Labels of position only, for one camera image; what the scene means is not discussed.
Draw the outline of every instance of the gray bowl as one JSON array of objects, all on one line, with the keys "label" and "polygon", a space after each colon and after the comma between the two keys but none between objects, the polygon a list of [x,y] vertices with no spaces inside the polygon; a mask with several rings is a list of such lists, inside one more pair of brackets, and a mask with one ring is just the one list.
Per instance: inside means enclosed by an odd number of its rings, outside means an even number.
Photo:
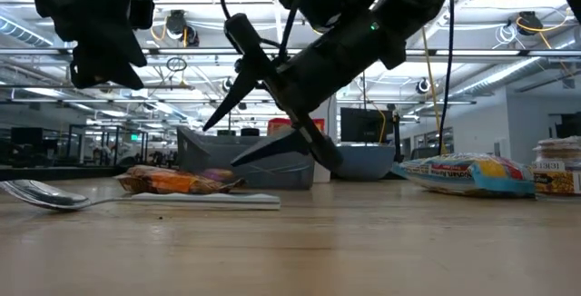
[{"label": "gray bowl", "polygon": [[383,179],[391,170],[396,154],[394,146],[339,146],[343,164],[337,170],[342,179],[373,182]]}]

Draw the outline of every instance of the colorful package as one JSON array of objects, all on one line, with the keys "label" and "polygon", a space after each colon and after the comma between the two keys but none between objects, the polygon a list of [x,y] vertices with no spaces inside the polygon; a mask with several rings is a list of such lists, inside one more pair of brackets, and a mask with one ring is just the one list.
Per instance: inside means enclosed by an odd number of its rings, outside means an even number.
[{"label": "colorful package", "polygon": [[[217,172],[222,178],[231,177],[233,173]],[[136,165],[126,173],[114,177],[127,192],[139,193],[227,193],[231,189],[242,187],[244,180],[234,183],[223,183],[203,175],[183,173],[171,169],[156,168],[146,165]]]},{"label": "colorful package", "polygon": [[525,165],[488,154],[440,155],[396,163],[391,171],[433,192],[516,197],[535,194],[533,173]]}]

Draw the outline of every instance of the wooden table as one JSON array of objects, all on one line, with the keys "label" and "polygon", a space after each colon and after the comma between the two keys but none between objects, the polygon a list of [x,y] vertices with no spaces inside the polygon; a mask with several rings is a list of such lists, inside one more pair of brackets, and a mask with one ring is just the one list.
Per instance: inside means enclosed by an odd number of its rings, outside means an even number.
[{"label": "wooden table", "polygon": [[[55,185],[92,198],[113,180]],[[280,212],[0,195],[0,295],[581,294],[581,204],[477,200],[402,182],[280,192]]]}]

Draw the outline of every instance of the red object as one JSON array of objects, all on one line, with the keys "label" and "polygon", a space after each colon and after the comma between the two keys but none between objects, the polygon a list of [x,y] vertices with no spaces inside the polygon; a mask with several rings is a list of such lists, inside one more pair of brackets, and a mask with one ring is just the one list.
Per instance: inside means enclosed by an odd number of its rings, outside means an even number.
[{"label": "red object", "polygon": [[[325,119],[313,119],[312,120],[317,128],[321,132],[325,132]],[[292,121],[291,119],[284,119],[284,118],[274,118],[269,120],[268,128],[267,128],[267,135],[271,136],[279,132],[281,129],[291,127]]]}]

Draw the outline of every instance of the computer screen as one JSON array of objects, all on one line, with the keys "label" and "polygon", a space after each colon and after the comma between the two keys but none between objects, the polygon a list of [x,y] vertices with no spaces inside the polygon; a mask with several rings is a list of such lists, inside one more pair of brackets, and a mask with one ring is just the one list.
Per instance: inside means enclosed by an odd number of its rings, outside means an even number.
[{"label": "computer screen", "polygon": [[[381,111],[387,121],[381,138],[387,141],[387,136],[393,133],[391,111]],[[383,126],[383,117],[377,110],[341,108],[341,141],[354,143],[378,143]]]}]

